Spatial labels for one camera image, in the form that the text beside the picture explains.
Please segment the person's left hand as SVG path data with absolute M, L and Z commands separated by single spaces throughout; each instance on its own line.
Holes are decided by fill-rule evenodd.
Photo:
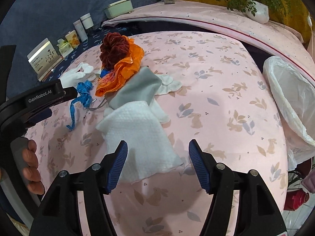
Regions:
M 29 140 L 27 147 L 22 150 L 23 161 L 27 166 L 23 168 L 22 173 L 28 180 L 27 188 L 29 192 L 36 195 L 43 195 L 45 188 L 41 182 L 41 175 L 38 171 L 38 158 L 36 156 L 37 145 L 34 140 Z

